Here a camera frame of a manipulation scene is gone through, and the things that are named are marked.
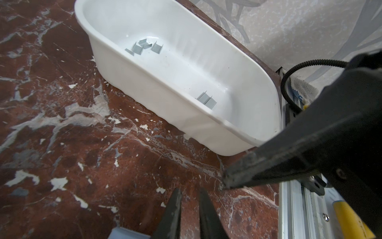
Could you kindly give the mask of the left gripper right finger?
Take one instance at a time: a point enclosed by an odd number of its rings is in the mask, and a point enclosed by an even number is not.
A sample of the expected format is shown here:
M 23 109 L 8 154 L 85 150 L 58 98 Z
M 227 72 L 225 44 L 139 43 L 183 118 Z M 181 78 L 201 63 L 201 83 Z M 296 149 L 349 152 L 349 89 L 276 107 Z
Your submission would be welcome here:
M 204 189 L 200 189 L 199 217 L 201 239 L 229 239 L 213 203 Z

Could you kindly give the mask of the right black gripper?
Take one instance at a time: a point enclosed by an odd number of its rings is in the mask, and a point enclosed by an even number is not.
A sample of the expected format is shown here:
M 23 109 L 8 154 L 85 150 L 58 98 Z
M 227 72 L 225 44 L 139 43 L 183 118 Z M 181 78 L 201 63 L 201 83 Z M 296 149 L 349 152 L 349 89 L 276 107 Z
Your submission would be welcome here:
M 282 132 L 229 166 L 226 189 L 296 179 L 318 169 L 382 234 L 382 53 L 354 57 Z

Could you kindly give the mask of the blue staple box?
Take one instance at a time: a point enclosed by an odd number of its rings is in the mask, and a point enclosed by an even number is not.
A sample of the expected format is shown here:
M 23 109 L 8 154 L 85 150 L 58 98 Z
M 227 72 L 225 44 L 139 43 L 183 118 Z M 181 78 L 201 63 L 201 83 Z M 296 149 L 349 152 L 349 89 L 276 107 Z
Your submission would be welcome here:
M 112 229 L 108 239 L 150 239 L 150 236 L 122 227 L 116 227 Z

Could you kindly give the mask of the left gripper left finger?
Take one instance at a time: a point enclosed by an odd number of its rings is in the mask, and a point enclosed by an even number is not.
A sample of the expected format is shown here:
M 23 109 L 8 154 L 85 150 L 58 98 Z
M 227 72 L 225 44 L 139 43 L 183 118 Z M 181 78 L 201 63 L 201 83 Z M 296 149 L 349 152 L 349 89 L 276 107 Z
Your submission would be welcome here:
M 179 239 L 181 234 L 182 192 L 175 188 L 165 213 L 151 239 Z

